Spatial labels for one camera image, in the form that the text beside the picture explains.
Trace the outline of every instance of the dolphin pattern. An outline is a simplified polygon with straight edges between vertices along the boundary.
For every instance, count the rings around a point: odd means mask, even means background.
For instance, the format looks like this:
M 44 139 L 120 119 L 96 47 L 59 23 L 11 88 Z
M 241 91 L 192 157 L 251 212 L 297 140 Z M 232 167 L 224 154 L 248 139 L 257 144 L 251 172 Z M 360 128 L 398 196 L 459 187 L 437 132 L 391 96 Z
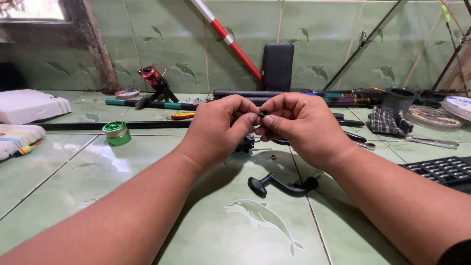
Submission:
M 259 224 L 278 229 L 289 240 L 288 251 L 290 252 L 291 257 L 294 258 L 295 247 L 300 249 L 304 249 L 304 247 L 301 243 L 293 239 L 283 221 L 274 212 L 270 211 L 267 206 L 268 203 L 266 202 L 256 202 L 250 199 L 238 199 L 231 204 L 224 206 L 224 208 L 227 213 L 236 212 L 246 215 L 249 218 L 250 224 L 254 228 L 257 228 L 257 225 Z

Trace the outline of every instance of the socket set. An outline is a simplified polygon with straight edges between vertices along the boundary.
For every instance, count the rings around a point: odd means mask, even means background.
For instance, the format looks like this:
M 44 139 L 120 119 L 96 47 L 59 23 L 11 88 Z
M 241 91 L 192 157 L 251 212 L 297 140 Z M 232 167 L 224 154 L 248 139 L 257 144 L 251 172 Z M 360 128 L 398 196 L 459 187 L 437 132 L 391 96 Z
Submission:
M 471 181 L 471 157 L 446 157 L 401 166 L 445 186 Z

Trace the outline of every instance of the tiled wall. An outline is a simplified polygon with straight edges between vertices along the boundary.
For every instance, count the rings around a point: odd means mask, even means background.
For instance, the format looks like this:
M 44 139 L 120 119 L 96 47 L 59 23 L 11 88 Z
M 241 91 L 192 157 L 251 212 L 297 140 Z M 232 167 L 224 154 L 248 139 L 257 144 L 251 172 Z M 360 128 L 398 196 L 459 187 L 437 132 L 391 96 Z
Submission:
M 121 87 L 151 91 L 137 71 L 155 65 L 174 92 L 255 90 L 254 79 L 190 0 L 90 0 Z M 322 89 L 395 1 L 205 0 L 260 69 L 267 43 L 295 46 L 292 87 Z M 448 1 L 461 28 L 471 17 L 462 1 Z M 458 36 L 457 26 L 450 23 Z M 358 87 L 429 88 L 453 54 L 439 1 L 406 1 L 350 64 L 334 90 Z M 1 45 L 35 89 L 99 90 L 85 51 Z

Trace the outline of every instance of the window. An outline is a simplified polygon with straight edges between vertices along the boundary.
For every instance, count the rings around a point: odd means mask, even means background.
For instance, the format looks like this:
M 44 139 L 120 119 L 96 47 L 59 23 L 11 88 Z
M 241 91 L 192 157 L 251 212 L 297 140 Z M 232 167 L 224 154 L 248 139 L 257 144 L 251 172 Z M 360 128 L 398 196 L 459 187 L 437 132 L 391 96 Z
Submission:
M 0 19 L 64 20 L 58 0 L 0 0 Z

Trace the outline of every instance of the tiled floor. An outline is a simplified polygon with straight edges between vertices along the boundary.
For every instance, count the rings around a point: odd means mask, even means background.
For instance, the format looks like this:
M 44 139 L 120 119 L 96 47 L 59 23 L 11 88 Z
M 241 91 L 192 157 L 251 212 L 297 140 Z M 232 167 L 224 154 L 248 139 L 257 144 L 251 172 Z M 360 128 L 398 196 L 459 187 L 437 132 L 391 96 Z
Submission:
M 158 121 L 173 110 L 107 106 L 96 92 L 53 91 L 71 101 L 73 112 L 51 123 L 80 121 Z M 180 102 L 206 94 L 178 94 Z M 367 121 L 370 109 L 333 108 L 346 119 Z M 460 142 L 458 150 L 377 136 L 368 128 L 345 127 L 377 145 L 374 151 L 403 164 L 447 156 L 471 155 L 471 129 L 439 132 L 416 126 L 414 135 Z M 0 255 L 80 211 L 170 152 L 186 129 L 131 130 L 133 138 L 111 148 L 100 131 L 50 132 L 42 148 L 0 163 Z M 236 153 L 206 174 L 190 193 L 183 212 L 155 264 L 407 264 L 407 260 L 355 207 L 328 175 L 307 165 L 292 149 L 256 143 L 250 154 Z M 285 183 L 320 177 L 308 197 L 292 198 L 268 186 L 265 199 L 247 187 L 247 179 L 274 173 Z M 295 248 L 280 230 L 258 226 L 225 205 L 243 199 L 282 220 L 304 249 Z

